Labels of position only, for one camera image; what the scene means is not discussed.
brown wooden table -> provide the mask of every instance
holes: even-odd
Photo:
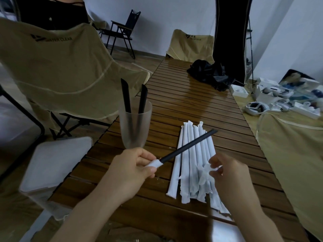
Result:
[[[147,82],[153,110],[144,148],[157,157],[175,150],[181,126],[188,120],[195,124],[203,121],[207,131],[216,128],[218,132],[212,136],[216,151],[249,166],[261,206],[281,235],[287,240],[308,241],[233,96],[228,90],[218,92],[190,77],[186,72],[190,64],[165,58]],[[50,200],[74,207],[96,187],[113,157],[123,149],[116,119]],[[166,195],[172,166],[173,160],[161,166],[156,177],[147,179],[137,195],[119,207],[111,220],[178,241],[240,241],[240,232],[231,218],[210,208],[209,200],[207,204],[194,199],[182,204],[179,193],[177,199]]]

person's left hand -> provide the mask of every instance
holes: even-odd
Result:
[[[109,170],[103,176],[92,195],[113,198],[120,205],[139,191],[146,178],[155,177],[155,167],[145,167],[156,156],[143,148],[126,149],[113,158]]]

black plastic bag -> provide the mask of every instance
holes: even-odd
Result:
[[[218,91],[225,91],[235,81],[234,78],[225,75],[224,66],[210,64],[206,60],[196,60],[187,72],[196,80],[207,83]]]

frosted plastic cup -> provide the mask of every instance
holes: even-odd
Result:
[[[119,104],[119,119],[123,145],[126,149],[143,147],[148,137],[152,104],[146,100],[143,114],[138,114],[140,98],[130,99],[131,113],[127,113],[124,102]]]

black straw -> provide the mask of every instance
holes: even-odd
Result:
[[[142,84],[138,114],[143,114],[145,111],[147,95],[148,95],[148,89],[145,85]]]
[[[193,141],[189,142],[188,144],[185,144],[184,146],[180,147],[179,149],[175,150],[174,152],[171,152],[170,154],[162,157],[159,159],[161,163],[165,163],[175,156],[183,153],[185,150],[188,150],[189,148],[193,147],[194,145],[198,144],[199,142],[203,141],[204,139],[208,138],[209,136],[213,135],[216,133],[217,130],[212,129],[208,131],[207,133],[203,134],[202,136],[199,136],[198,138],[194,139]]]
[[[122,86],[124,108],[127,113],[131,113],[129,86],[128,86],[128,83],[122,78],[121,78],[121,86]]]

